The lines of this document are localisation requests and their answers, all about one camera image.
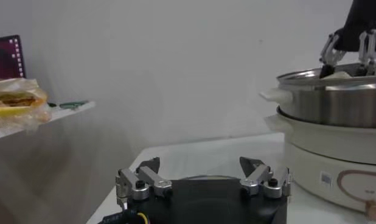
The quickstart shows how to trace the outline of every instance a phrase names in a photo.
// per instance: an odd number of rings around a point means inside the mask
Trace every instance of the robotic hand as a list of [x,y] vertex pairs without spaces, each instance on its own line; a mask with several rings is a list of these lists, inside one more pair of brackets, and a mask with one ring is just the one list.
[[358,52],[356,76],[376,75],[376,0],[353,0],[345,26],[329,35],[320,61],[320,78],[334,73],[346,52]]

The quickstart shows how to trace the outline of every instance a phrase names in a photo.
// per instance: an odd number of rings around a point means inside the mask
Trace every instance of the white table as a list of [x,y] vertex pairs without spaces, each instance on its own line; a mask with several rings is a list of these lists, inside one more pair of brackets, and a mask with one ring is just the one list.
[[[130,169],[134,170],[142,161],[160,157],[159,174],[166,179],[196,175],[226,175],[242,178],[240,156],[261,159],[265,164],[276,168],[282,163],[283,134],[149,148],[142,151]],[[104,216],[119,211],[114,188],[87,224],[99,223]],[[288,206],[288,223],[367,224],[367,220],[360,212],[324,201],[294,184],[291,203]]]

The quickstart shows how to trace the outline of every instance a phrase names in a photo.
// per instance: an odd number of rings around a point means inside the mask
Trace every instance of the stainless steel pot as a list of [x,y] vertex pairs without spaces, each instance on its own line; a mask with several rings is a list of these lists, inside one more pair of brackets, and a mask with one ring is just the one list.
[[[359,64],[336,67],[356,74]],[[284,116],[342,127],[376,128],[376,76],[319,79],[320,69],[279,76],[277,89],[261,93]]]

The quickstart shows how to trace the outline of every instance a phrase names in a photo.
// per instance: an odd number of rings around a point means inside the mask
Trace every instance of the green object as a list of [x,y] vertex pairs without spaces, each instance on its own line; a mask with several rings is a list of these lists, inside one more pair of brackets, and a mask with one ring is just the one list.
[[47,103],[49,107],[57,107],[57,104],[55,103]]
[[68,102],[68,103],[61,103],[60,104],[60,108],[62,109],[77,109],[78,107],[86,104],[86,103],[89,103],[88,100],[83,100],[83,101],[77,101],[77,102]]

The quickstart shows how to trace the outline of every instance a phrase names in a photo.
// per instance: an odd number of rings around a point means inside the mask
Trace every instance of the white shelf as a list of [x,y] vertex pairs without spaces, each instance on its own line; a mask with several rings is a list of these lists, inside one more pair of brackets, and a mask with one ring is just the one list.
[[[89,103],[86,103],[86,104],[78,107],[75,110],[53,108],[52,109],[52,119],[49,122],[56,121],[58,119],[61,119],[61,118],[64,118],[64,117],[67,117],[67,116],[77,114],[77,113],[80,113],[82,111],[94,108],[95,105],[96,105],[95,102],[89,102]],[[21,132],[21,131],[24,131],[24,130],[22,128],[11,128],[11,129],[0,128],[0,138],[6,137],[8,135],[13,135],[13,134]]]

